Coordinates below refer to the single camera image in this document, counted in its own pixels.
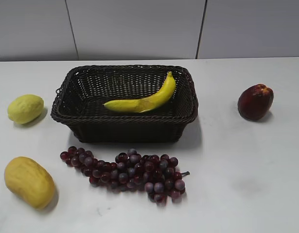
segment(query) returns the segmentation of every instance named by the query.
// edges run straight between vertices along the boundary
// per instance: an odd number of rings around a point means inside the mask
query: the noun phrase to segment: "apple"
[[[239,114],[248,120],[259,120],[266,115],[274,99],[272,89],[264,84],[245,90],[238,100]]]

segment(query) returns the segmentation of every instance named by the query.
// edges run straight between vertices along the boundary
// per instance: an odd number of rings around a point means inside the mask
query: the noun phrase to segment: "wicker basket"
[[[176,90],[162,107],[143,114],[120,114],[103,103],[156,93],[172,71]],[[198,114],[191,75],[175,66],[84,66],[72,69],[56,91],[52,118],[81,142],[175,142]]]

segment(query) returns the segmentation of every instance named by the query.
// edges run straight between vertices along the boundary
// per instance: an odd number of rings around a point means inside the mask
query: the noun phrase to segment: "white table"
[[[186,67],[195,82],[198,119],[173,145],[80,143],[50,116],[55,90],[67,72],[82,65],[161,64]],[[248,122],[237,100],[248,87],[274,90],[271,115]],[[32,127],[8,118],[17,96],[41,96],[46,117]],[[113,194],[59,158],[68,146],[92,150],[99,159],[130,147],[141,154],[167,153],[179,159],[187,196],[156,206],[142,192]],[[52,175],[59,201],[38,213],[4,184],[7,163],[35,159]],[[173,61],[74,61],[0,63],[0,233],[299,233],[299,58]]]

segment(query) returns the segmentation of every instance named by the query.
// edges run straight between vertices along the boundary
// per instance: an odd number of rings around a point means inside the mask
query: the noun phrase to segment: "yellow banana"
[[[173,95],[176,88],[172,72],[168,75],[161,87],[155,94],[134,100],[111,100],[104,103],[105,108],[116,112],[144,113],[164,105]]]

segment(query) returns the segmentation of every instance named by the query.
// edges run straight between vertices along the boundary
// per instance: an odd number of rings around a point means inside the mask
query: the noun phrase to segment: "yellow lemon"
[[[26,124],[43,110],[43,99],[35,95],[17,97],[8,107],[8,117],[17,124]]]

